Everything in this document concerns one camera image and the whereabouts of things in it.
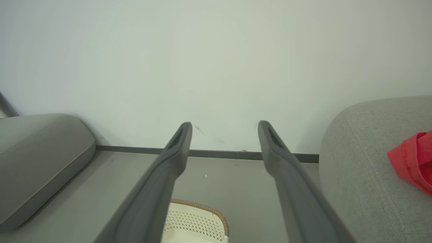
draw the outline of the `gray floor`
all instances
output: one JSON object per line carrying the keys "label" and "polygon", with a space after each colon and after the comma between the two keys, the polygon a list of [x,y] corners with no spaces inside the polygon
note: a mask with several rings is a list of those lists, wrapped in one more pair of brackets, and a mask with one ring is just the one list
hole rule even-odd
{"label": "gray floor", "polygon": [[[92,242],[155,155],[98,151],[92,162],[16,231],[0,242]],[[318,187],[318,164],[303,163]],[[288,242],[273,178],[262,161],[190,157],[174,198],[224,214],[231,243]]]}

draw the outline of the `white basket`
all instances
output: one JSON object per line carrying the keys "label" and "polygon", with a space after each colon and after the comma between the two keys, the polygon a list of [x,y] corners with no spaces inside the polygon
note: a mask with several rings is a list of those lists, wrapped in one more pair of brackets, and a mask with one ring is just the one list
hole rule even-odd
{"label": "white basket", "polygon": [[214,208],[172,199],[161,243],[228,243],[228,224]]}

